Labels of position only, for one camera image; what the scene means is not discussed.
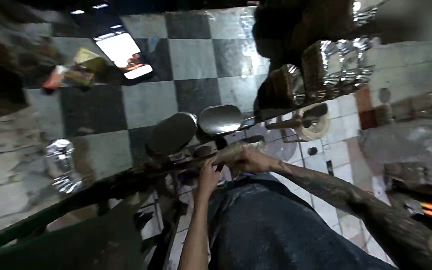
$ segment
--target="hand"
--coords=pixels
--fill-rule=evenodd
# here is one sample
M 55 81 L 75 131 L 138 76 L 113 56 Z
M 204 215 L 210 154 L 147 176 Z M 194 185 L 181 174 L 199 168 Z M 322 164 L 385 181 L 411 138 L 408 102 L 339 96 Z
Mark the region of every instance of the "hand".
M 234 166 L 244 172 L 257 174 L 270 171 L 278 163 L 279 160 L 265 155 L 253 147 L 247 147 L 236 155 Z
M 221 171 L 213 169 L 214 161 L 214 157 L 207 159 L 199 172 L 198 196 L 202 196 L 205 199 L 209 199 L 221 177 Z

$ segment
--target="smartphone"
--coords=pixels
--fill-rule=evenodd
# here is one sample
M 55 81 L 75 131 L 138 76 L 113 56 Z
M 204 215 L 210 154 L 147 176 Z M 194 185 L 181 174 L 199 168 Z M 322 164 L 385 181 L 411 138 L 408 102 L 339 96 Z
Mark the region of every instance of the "smartphone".
M 109 3 L 80 7 L 73 10 L 71 15 L 81 27 L 81 31 L 92 37 L 126 78 L 135 79 L 153 71 Z

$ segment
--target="dark clothing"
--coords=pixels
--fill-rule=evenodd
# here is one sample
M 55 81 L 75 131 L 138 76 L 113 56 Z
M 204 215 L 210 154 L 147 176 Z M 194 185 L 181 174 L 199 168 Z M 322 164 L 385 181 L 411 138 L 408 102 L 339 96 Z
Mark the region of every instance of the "dark clothing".
M 394 270 L 334 232 L 272 175 L 229 182 L 211 196 L 209 269 Z

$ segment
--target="checkered floor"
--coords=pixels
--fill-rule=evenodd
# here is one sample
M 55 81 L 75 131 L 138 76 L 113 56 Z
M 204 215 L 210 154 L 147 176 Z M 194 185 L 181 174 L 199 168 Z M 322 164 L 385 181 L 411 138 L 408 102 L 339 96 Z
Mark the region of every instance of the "checkered floor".
M 154 76 L 134 86 L 72 87 L 55 95 L 28 89 L 41 127 L 50 138 L 73 138 L 96 179 L 147 160 L 153 126 L 177 112 L 199 115 L 234 104 L 253 111 L 269 59 L 251 33 L 255 7 L 123 16 L 122 21 L 153 66 Z M 70 62 L 80 47 L 104 55 L 92 40 L 53 28 L 55 47 Z

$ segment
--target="person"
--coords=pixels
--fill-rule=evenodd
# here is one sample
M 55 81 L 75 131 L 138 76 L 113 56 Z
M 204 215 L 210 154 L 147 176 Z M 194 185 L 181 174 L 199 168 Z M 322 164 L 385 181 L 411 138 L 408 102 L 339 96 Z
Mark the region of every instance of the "person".
M 254 148 L 234 165 L 252 175 L 217 188 L 214 158 L 200 172 L 179 269 L 395 269 L 334 232 L 268 172 L 363 220 L 400 269 L 432 270 L 432 231 L 337 177 L 297 167 Z M 208 263 L 208 244 L 211 260 Z

